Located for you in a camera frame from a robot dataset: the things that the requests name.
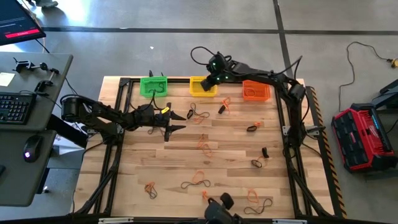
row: green basket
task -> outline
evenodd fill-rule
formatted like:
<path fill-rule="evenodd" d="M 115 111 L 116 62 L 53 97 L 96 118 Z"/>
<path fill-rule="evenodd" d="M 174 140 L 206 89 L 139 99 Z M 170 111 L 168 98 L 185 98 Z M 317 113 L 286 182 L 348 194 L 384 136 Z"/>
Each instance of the green basket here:
<path fill-rule="evenodd" d="M 167 77 L 150 77 L 141 78 L 140 94 L 144 97 L 151 98 L 155 92 L 155 96 L 167 95 Z"/>

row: monitor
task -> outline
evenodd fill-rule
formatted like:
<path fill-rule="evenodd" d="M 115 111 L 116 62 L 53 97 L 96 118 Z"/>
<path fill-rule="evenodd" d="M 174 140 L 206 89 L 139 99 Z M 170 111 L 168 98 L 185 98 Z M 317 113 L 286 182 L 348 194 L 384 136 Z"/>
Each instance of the monitor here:
<path fill-rule="evenodd" d="M 0 0 L 0 46 L 45 37 L 17 0 Z"/>

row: orange basket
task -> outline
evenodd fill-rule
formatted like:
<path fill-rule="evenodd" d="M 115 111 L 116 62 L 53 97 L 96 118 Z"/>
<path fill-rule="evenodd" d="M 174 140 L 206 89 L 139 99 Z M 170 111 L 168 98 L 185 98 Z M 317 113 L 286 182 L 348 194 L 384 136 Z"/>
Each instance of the orange basket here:
<path fill-rule="evenodd" d="M 243 99 L 266 101 L 271 97 L 269 85 L 250 80 L 243 81 Z"/>

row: concrete floor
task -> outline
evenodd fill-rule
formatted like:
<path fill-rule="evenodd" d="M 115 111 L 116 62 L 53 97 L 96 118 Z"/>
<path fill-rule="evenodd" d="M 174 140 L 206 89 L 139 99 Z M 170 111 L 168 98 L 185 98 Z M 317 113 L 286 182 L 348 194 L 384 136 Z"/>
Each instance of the concrete floor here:
<path fill-rule="evenodd" d="M 31 9 L 48 30 L 70 26 L 92 28 L 89 30 L 92 32 L 47 32 L 46 38 L 46 46 L 51 52 L 73 54 L 68 79 L 79 94 L 90 98 L 98 97 L 106 75 L 147 75 L 150 69 L 168 76 L 204 75 L 205 68 L 189 57 L 190 50 L 198 45 L 232 55 L 254 68 L 275 71 L 286 66 L 287 58 L 294 61 L 303 55 L 297 76 L 317 90 L 323 120 L 328 124 L 338 112 L 338 86 L 352 79 L 346 60 L 346 46 L 350 42 L 357 40 L 371 44 L 382 57 L 398 57 L 398 32 L 394 31 L 398 29 L 396 0 L 58 2 L 57 9 Z M 280 7 L 283 27 L 277 23 L 274 5 Z M 154 28 L 164 30 L 151 32 Z M 206 33 L 181 29 L 209 30 Z M 334 32 L 324 32 L 332 35 L 288 34 L 292 30 L 310 34 L 320 30 Z M 368 35 L 352 32 L 352 35 L 347 35 L 343 32 L 347 30 L 381 32 L 368 32 Z M 382 35 L 386 30 L 392 30 L 390 33 L 393 35 Z M 35 41 L 30 41 L 2 46 L 0 51 L 41 52 L 42 49 Z M 377 59 L 366 47 L 353 45 L 350 52 L 356 82 L 343 88 L 342 108 L 349 107 L 353 102 L 371 101 L 380 88 L 398 77 L 398 70 Z M 196 57 L 202 61 L 209 59 L 204 52 L 197 52 Z M 67 93 L 70 90 L 65 86 L 61 95 Z M 389 129 L 395 119 L 384 119 L 385 127 Z M 392 137 L 398 134 L 397 129 L 390 133 L 393 140 Z M 341 165 L 329 126 L 326 131 L 348 217 L 398 223 L 395 212 L 398 206 L 398 192 L 395 190 L 398 178 L 370 181 L 364 175 L 349 174 Z M 52 170 L 47 180 L 47 185 L 53 190 L 51 194 L 36 196 L 27 208 L 0 208 L 0 220 L 68 213 L 77 174 L 76 170 Z"/>

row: wooden tabletop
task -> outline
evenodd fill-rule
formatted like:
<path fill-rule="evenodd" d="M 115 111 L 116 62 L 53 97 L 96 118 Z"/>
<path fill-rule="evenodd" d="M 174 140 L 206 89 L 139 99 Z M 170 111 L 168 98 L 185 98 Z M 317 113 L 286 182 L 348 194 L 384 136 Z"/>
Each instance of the wooden tabletop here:
<path fill-rule="evenodd" d="M 119 79 L 104 77 L 99 94 L 99 100 L 104 104 L 114 106 Z M 228 96 L 231 97 L 230 114 L 227 111 L 218 114 L 221 101 Z M 222 193 L 229 193 L 235 202 L 231 213 L 242 217 L 294 217 L 273 88 L 271 98 L 266 102 L 248 102 L 243 101 L 242 86 L 238 84 L 222 84 L 214 98 L 200 98 L 189 94 L 187 83 L 169 83 L 167 96 L 155 100 L 161 108 L 171 102 L 172 110 L 183 117 L 186 117 L 192 102 L 196 103 L 199 113 L 208 111 L 211 115 L 200 124 L 195 124 L 192 118 L 172 121 L 172 124 L 187 127 L 174 132 L 169 142 L 164 142 L 159 130 L 148 134 L 148 127 L 126 132 L 112 216 L 203 217 L 208 205 L 202 197 L 206 190 L 207 196 L 218 201 Z M 148 102 L 148 98 L 139 94 L 139 83 L 135 83 L 131 103 L 138 106 Z M 302 105 L 304 114 L 307 101 L 304 100 Z M 261 122 L 261 127 L 256 132 L 246 132 L 246 128 L 254 122 Z M 305 124 L 313 124 L 311 112 L 305 118 Z M 197 148 L 202 134 L 213 152 L 211 157 Z M 100 135 L 96 135 L 90 139 L 87 147 L 101 141 Z M 304 143 L 319 151 L 316 140 L 306 138 Z M 266 161 L 260 159 L 264 166 L 257 169 L 251 160 L 261 156 L 262 147 L 268 148 L 270 158 Z M 75 192 L 76 210 L 98 185 L 105 148 L 104 145 L 98 146 L 85 154 Z M 301 154 L 308 188 L 326 211 L 333 213 L 322 159 L 305 146 L 301 147 Z M 192 181 L 198 170 L 204 172 L 211 186 L 196 185 L 182 189 L 181 183 Z M 150 199 L 148 193 L 144 192 L 149 182 L 155 182 L 154 188 L 158 193 L 155 199 Z M 266 198 L 273 201 L 272 206 L 267 207 L 261 215 L 245 215 L 243 212 L 247 206 L 259 206 L 247 200 L 249 189 L 256 191 L 260 203 Z M 106 204 L 107 193 L 108 188 L 102 207 Z M 299 190 L 298 196 L 300 208 L 304 211 Z"/>

